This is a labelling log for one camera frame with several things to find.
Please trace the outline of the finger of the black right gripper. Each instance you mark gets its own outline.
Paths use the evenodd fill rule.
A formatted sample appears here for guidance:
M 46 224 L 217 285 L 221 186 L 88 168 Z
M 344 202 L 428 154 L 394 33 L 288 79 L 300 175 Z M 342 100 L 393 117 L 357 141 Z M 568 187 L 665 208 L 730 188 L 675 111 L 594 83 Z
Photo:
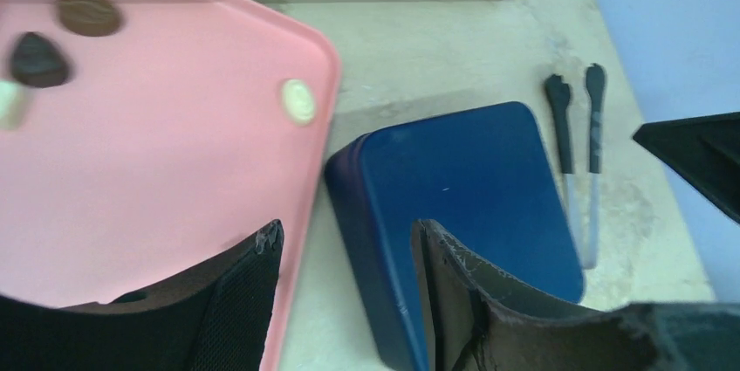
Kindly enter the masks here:
M 739 113 L 649 122 L 633 140 L 739 221 Z

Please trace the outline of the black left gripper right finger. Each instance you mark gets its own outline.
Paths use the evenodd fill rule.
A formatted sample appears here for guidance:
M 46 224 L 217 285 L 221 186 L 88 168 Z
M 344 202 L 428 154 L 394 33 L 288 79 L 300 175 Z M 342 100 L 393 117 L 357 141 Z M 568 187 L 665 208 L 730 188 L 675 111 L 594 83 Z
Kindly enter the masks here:
M 736 304 L 633 303 L 601 312 L 526 284 L 434 220 L 413 223 L 433 370 L 736 370 Z

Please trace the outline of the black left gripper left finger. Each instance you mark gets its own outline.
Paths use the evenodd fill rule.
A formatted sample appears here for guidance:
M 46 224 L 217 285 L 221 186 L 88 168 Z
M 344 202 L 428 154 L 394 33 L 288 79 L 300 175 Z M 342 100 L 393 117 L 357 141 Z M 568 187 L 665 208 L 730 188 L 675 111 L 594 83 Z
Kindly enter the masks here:
M 4 370 L 257 370 L 284 248 L 278 220 L 108 304 L 1 299 Z

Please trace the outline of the dark blue tin lid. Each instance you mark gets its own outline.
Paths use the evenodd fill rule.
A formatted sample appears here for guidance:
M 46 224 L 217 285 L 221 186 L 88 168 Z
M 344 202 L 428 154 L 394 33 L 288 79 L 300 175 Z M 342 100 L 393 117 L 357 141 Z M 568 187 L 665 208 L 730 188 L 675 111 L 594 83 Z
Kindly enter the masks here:
M 585 280 L 538 125 L 521 102 L 363 134 L 332 155 L 325 182 L 375 345 L 394 370 L 424 370 L 411 251 L 415 220 L 544 292 L 579 303 Z

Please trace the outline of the black handled metal tongs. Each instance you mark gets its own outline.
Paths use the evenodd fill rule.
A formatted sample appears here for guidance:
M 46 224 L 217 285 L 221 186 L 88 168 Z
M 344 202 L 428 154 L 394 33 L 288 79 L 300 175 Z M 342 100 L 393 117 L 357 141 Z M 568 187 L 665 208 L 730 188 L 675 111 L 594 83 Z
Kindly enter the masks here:
M 585 105 L 576 102 L 577 90 L 564 76 L 553 73 L 543 83 L 565 186 L 565 206 L 572 238 L 583 269 L 599 261 L 600 175 L 603 159 L 603 113 L 606 70 L 592 63 L 582 75 Z

